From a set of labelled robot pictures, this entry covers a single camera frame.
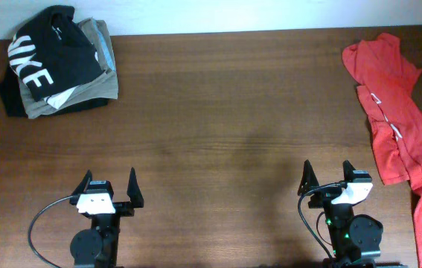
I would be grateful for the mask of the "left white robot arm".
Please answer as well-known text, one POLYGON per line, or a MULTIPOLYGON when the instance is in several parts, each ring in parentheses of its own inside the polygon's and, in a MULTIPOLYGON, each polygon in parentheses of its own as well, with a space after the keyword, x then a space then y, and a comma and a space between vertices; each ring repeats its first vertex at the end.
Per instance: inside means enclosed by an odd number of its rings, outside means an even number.
POLYGON ((130 170, 127 196, 124 202, 113 200, 111 182, 94 180, 87 171, 72 192, 70 204, 91 220, 91 227, 78 232, 70 243, 75 267, 113 268, 117 266, 118 241, 123 217, 132 217, 137 208, 144 207, 135 169, 130 170))

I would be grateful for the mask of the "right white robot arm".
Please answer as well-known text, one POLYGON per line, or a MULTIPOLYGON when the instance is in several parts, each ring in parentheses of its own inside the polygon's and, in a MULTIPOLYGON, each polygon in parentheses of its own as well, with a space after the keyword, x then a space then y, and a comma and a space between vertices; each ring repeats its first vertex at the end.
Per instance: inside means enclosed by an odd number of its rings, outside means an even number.
POLYGON ((380 257, 383 224, 366 214, 354 213, 354 206, 368 197, 373 182, 365 170, 357 170, 348 160, 342 163, 343 179, 321 185, 309 160, 304 162, 298 188, 297 211, 302 223, 327 254, 329 267, 375 267, 380 257), (301 205, 309 198, 308 208, 323 210, 330 235, 330 248, 310 227, 301 205))

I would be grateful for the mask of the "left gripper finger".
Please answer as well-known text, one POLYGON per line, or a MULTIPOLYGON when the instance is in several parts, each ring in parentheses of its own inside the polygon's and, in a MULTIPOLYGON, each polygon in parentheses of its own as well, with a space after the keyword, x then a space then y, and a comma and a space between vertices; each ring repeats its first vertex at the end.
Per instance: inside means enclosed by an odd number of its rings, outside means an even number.
POLYGON ((133 167, 130 170, 130 178, 127 186, 127 196, 129 197, 133 208, 144 207, 144 198, 138 186, 135 168, 133 167))
POLYGON ((92 172, 90 170, 87 170, 85 176, 79 183, 79 185, 74 189, 72 192, 73 196, 79 196, 81 195, 87 188, 88 184, 92 181, 92 172))

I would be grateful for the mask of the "red orange t-shirt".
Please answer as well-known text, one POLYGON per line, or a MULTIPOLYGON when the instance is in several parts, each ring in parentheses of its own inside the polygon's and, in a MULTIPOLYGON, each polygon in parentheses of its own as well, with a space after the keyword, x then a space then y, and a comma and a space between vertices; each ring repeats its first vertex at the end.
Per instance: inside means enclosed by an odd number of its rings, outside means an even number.
POLYGON ((389 33, 349 45, 342 62, 358 83, 383 184, 408 182, 418 196, 413 222, 422 267, 422 111, 412 99, 422 71, 401 54, 400 39, 389 33))

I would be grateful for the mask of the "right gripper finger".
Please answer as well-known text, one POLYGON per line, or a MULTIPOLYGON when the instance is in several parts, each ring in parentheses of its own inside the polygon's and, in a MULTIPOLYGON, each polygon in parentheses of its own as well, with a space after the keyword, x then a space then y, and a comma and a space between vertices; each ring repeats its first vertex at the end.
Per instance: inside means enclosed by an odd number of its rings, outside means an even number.
POLYGON ((343 166, 344 180, 346 182, 353 182, 354 177, 355 177, 355 175, 354 175, 354 171, 355 171, 354 166, 348 160, 345 160, 342 163, 342 166, 343 166))
POLYGON ((317 187, 319 187, 319 182, 316 178, 310 161, 307 159, 304 162, 303 174, 300 185, 298 187, 297 195, 302 196, 303 194, 306 194, 317 187))

